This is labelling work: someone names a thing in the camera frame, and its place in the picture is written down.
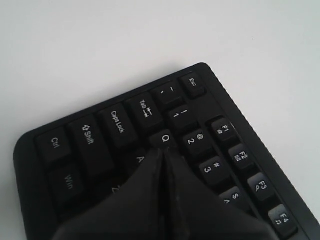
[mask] keyboard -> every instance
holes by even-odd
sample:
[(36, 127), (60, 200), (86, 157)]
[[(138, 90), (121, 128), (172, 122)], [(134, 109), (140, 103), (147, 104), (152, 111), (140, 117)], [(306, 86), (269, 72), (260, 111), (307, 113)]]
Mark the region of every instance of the keyboard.
[(226, 205), (281, 240), (318, 240), (320, 226), (212, 70), (198, 63), (24, 134), (14, 166), (28, 240), (121, 186), (150, 148), (178, 148)]

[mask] white background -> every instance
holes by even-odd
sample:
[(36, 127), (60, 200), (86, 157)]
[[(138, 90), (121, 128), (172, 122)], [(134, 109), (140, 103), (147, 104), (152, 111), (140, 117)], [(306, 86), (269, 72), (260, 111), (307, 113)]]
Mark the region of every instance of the white background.
[(19, 137), (211, 66), (320, 220), (320, 1), (0, 0), (0, 239), (25, 240)]

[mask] keyboard key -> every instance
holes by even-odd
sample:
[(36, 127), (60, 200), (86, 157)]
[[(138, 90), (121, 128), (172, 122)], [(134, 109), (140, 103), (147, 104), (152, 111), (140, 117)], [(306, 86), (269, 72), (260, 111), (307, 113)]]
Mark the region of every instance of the keyboard key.
[(47, 167), (71, 155), (71, 148), (63, 127), (38, 136), (36, 144)]
[(233, 160), (234, 165), (239, 170), (247, 170), (254, 166), (250, 153), (243, 144), (239, 144), (229, 149), (229, 155)]
[(187, 105), (182, 105), (172, 111), (169, 111), (168, 119), (170, 126), (178, 133), (195, 128), (198, 124), (197, 119), (189, 111)]
[(200, 80), (200, 77), (195, 73), (189, 73), (180, 78), (180, 82), (190, 98), (195, 99), (206, 93), (206, 90)]
[(230, 173), (219, 156), (201, 163), (199, 169), (206, 183), (211, 187), (218, 186), (230, 179)]
[(211, 123), (211, 129), (213, 130), (214, 135), (222, 143), (228, 142), (237, 137), (234, 127), (225, 118), (221, 118)]
[(275, 195), (274, 187), (261, 172), (250, 177), (247, 182), (255, 197), (261, 202)]
[(115, 147), (123, 149), (137, 144), (139, 138), (121, 103), (99, 112)]
[(177, 146), (174, 136), (168, 129), (158, 132), (155, 135), (151, 136), (149, 138), (149, 142), (151, 146), (153, 146), (154, 148), (160, 149)]
[(89, 178), (110, 172), (115, 165), (108, 146), (92, 115), (83, 117), (68, 125)]
[(184, 148), (192, 158), (205, 156), (213, 151), (210, 138), (202, 129), (196, 130), (182, 138)]
[(80, 172), (74, 164), (51, 172), (48, 178), (59, 207), (84, 193)]
[(183, 102), (183, 99), (179, 95), (173, 82), (169, 82), (165, 85), (159, 86), (156, 89), (152, 90), (151, 93), (162, 111), (174, 108), (175, 106)]
[(145, 133), (163, 126), (163, 118), (148, 92), (129, 99), (127, 104), (138, 125)]
[(122, 176), (104, 181), (94, 189), (95, 197), (101, 201), (111, 194), (116, 194), (125, 182), (126, 179)]
[(295, 221), (283, 204), (269, 211), (268, 215), (282, 239), (287, 239), (298, 230)]
[(219, 198), (221, 198), (227, 205), (233, 205), (244, 212), (250, 211), (250, 206), (245, 196), (242, 194), (242, 192), (237, 186), (222, 193), (221, 195), (219, 195)]
[(139, 165), (146, 158), (146, 150), (139, 148), (134, 152), (130, 152), (120, 158), (120, 161), (124, 164), (127, 173), (131, 176), (139, 167)]

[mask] keyboard frame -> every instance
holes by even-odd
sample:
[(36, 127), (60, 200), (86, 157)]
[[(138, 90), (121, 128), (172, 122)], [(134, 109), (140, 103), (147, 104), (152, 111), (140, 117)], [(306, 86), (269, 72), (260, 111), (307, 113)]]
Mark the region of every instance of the keyboard frame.
[(14, 149), (13, 160), (23, 221), (28, 240), (50, 240), (60, 225), (54, 209), (52, 194), (50, 193), (44, 166), (41, 162), (42, 159), (40, 159), (35, 145), (35, 137), (60, 126), (65, 126), (86, 115), (96, 114), (100, 110), (123, 102), (143, 92), (150, 91), (190, 72), (196, 72), (200, 76), (206, 87), (206, 94), (212, 94), (222, 108), (224, 116), (229, 119), (235, 127), (242, 143), (244, 143), (253, 154), (256, 163), (269, 178), (278, 197), (296, 220), (298, 233), (290, 237), (289, 240), (320, 239), (319, 223), (303, 199), (242, 115), (210, 67), (205, 63), (198, 63), (130, 92), (29, 131), (18, 140)]

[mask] white desk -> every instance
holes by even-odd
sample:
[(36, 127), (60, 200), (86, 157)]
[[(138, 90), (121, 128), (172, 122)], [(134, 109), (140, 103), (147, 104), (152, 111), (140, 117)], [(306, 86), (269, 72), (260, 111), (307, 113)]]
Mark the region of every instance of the white desk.
[(13, 167), (23, 133), (198, 62), (320, 220), (320, 1), (160, 2), (1, 1), (1, 240), (26, 239)]

